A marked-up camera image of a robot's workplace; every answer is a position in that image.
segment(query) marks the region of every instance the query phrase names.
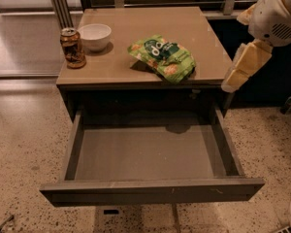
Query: brown can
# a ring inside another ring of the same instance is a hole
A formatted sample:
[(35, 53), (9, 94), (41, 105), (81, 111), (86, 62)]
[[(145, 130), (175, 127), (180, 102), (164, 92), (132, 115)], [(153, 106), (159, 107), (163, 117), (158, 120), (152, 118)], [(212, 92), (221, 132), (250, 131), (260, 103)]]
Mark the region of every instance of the brown can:
[(80, 33), (72, 27), (61, 30), (60, 44), (70, 68), (80, 68), (86, 64), (85, 53), (81, 45)]

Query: green bag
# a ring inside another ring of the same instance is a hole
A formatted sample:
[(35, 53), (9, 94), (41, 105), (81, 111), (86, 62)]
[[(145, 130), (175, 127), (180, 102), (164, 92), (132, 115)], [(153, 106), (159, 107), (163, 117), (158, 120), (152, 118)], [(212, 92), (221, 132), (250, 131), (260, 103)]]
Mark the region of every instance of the green bag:
[(140, 40), (127, 50), (170, 83), (179, 83), (187, 78), (196, 66), (189, 50), (177, 43), (166, 41), (161, 35)]

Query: wooden tabletop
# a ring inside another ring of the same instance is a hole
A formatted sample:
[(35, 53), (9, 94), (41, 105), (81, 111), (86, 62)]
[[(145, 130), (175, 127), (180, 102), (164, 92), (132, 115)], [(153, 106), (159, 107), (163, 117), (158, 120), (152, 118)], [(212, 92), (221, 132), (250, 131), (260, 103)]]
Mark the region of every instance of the wooden tabletop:
[(80, 27), (90, 23), (107, 24), (113, 31), (110, 43), (101, 52), (85, 50), (87, 64), (80, 69), (64, 63), (58, 85), (170, 85), (127, 52), (131, 44), (154, 34), (181, 44), (196, 59), (195, 72), (179, 85), (221, 84), (232, 64), (198, 7), (86, 10)]

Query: can lid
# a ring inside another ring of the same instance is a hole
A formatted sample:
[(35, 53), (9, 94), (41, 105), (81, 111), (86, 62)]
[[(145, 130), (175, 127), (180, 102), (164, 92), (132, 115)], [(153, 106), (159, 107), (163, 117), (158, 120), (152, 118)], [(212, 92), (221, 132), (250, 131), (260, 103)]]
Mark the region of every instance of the can lid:
[(62, 36), (73, 36), (77, 33), (77, 30), (73, 27), (65, 27), (61, 30)]

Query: chip bag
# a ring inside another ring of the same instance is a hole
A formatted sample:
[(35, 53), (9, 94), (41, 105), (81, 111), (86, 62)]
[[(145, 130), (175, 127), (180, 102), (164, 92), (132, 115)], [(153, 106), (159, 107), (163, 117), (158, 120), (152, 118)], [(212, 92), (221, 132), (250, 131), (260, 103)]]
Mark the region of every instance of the chip bag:
[(127, 50), (170, 83), (179, 83), (187, 78), (196, 66), (189, 50), (177, 43), (166, 41), (161, 35), (140, 40)]

